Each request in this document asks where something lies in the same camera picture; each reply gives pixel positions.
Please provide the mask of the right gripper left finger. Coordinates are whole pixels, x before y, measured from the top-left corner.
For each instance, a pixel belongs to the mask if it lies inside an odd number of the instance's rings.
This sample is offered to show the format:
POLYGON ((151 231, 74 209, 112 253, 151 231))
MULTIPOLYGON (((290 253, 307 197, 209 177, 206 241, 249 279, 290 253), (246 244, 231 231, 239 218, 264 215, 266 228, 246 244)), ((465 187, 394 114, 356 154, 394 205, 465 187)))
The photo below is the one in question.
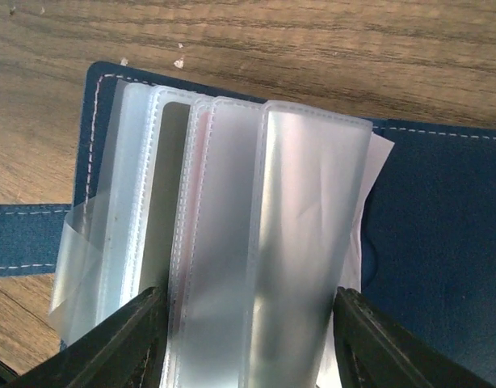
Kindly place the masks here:
POLYGON ((7 387, 159 387, 167 344, 166 291, 151 287, 7 387))

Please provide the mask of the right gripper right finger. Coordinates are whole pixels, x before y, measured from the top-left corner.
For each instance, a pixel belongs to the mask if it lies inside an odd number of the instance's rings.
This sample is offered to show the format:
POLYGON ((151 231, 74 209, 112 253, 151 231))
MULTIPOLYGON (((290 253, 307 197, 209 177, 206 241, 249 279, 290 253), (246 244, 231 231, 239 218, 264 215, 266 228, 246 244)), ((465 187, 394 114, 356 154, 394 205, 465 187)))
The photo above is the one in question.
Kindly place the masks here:
POLYGON ((492 386, 427 346, 354 289, 337 289, 333 312, 343 387, 492 386))

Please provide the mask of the blue card holder wallet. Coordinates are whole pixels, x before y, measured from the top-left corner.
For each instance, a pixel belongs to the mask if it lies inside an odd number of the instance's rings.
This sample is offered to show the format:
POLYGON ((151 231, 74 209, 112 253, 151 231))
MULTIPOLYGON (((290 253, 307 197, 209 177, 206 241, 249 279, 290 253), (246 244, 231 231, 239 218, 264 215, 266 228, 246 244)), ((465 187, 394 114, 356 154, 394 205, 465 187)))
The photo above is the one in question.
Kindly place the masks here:
MULTIPOLYGON (((266 102, 95 62, 82 101, 74 205, 95 194, 117 82, 266 102)), ((496 385, 496 129, 367 119, 394 147, 365 205, 363 294, 437 351, 496 385)), ((0 205, 0 277, 54 272, 71 207, 0 205)))

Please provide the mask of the red white credit card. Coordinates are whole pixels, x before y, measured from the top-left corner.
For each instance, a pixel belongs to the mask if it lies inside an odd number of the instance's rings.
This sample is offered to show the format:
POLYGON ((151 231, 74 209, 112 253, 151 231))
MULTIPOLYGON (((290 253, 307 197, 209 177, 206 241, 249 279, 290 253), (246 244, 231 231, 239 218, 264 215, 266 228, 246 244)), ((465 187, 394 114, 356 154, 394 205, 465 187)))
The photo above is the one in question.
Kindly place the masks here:
POLYGON ((192 228, 196 214, 196 197, 200 183, 204 143, 210 105, 192 108, 183 158, 177 219, 175 225, 172 291, 176 314, 182 309, 187 274, 190 267, 192 228))

